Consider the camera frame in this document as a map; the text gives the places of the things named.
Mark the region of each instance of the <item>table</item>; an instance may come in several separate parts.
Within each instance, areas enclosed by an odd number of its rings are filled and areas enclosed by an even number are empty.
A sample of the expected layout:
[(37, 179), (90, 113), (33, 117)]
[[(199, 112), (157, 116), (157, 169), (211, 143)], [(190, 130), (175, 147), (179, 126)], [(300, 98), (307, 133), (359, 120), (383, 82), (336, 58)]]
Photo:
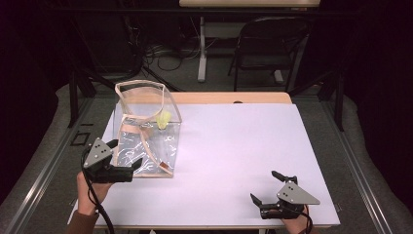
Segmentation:
[[(319, 6), (319, 0), (179, 0), (181, 7), (188, 8), (316, 8)], [(219, 37), (219, 34), (225, 32), (226, 38), (238, 37), (243, 23), (212, 23), (210, 27), (215, 28), (206, 32), (207, 25), (204, 17), (200, 21), (200, 39), (201, 39), (201, 55), (200, 66), (198, 70), (198, 81), (206, 80), (207, 69), (207, 52), (206, 52), (206, 37)]]
[[(261, 219), (249, 196), (253, 193), (264, 203), (278, 201), (276, 192), (283, 183), (271, 176), (272, 170), (298, 176), (300, 186), (321, 201), (319, 206), (310, 206), (316, 226), (340, 224), (301, 117), (288, 94), (172, 95), (183, 121), (173, 178), (136, 178), (131, 183), (114, 184), (102, 205), (115, 228), (282, 227), (278, 219)], [(111, 121), (104, 141), (112, 139)], [(104, 227), (106, 223), (100, 218), (96, 228)]]

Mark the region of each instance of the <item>transparent plastic box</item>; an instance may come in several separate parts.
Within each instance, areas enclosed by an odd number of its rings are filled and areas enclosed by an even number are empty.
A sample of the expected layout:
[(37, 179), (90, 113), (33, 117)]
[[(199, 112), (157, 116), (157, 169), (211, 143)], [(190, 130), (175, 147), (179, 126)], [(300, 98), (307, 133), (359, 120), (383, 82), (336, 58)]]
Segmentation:
[(119, 83), (120, 100), (113, 121), (113, 138), (119, 140), (113, 165), (130, 167), (142, 159), (134, 177), (173, 176), (182, 123), (179, 110), (164, 84), (134, 80)]

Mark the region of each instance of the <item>black chair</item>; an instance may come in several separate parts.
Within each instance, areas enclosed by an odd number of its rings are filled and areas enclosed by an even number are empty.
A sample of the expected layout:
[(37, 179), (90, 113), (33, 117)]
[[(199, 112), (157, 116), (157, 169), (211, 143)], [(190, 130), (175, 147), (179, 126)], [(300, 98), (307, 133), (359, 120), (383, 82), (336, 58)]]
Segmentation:
[(311, 23), (301, 18), (259, 18), (248, 22), (241, 30), (234, 58), (234, 91), (240, 70), (288, 70), (287, 92), (300, 42), (310, 33)]

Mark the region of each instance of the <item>dark background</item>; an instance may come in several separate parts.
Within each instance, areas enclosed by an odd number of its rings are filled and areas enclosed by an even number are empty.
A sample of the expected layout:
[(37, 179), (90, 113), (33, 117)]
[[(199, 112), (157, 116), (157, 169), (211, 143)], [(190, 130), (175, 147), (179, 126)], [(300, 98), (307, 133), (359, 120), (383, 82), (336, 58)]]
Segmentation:
[[(118, 6), (110, 0), (97, 2), (105, 7)], [(156, 5), (167, 8), (176, 8), (177, 3), (156, 1)], [(366, 3), (324, 0), (319, 10), (356, 10)], [(65, 4), (82, 4), (82, 1)], [(155, 2), (139, 4), (151, 7)], [(345, 73), (345, 95), (357, 104), (369, 155), (394, 194), (411, 212), (412, 16), (409, 0), (389, 1), (374, 23), (365, 28), (366, 35), (351, 53)], [(74, 63), (98, 72), (139, 70), (140, 58), (128, 46), (131, 38), (123, 20), (113, 16), (82, 17), (76, 18), (74, 27), (73, 21), (67, 18), (46, 16), (35, 1), (0, 3), (1, 107), (3, 126), (6, 126), (0, 161), (1, 202), (19, 179), (53, 120), (57, 107), (55, 92), (69, 82)], [(155, 40), (178, 48), (185, 24), (188, 21), (183, 18), (158, 18), (146, 22), (146, 28)], [(155, 30), (159, 25), (168, 30)], [(311, 81), (337, 64), (357, 27), (357, 22), (317, 20), (296, 84)], [(85, 37), (81, 37), (76, 28), (81, 28)], [(91, 55), (91, 49), (97, 49), (100, 54)]]

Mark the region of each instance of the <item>wrist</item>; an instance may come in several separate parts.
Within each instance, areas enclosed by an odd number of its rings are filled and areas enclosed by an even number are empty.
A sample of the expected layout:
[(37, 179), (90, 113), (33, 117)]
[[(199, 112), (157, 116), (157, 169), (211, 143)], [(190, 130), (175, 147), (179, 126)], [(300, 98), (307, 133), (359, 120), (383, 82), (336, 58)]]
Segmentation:
[(95, 207), (82, 208), (82, 207), (79, 206), (78, 213), (81, 214), (81, 215), (95, 215), (96, 214), (96, 208)]

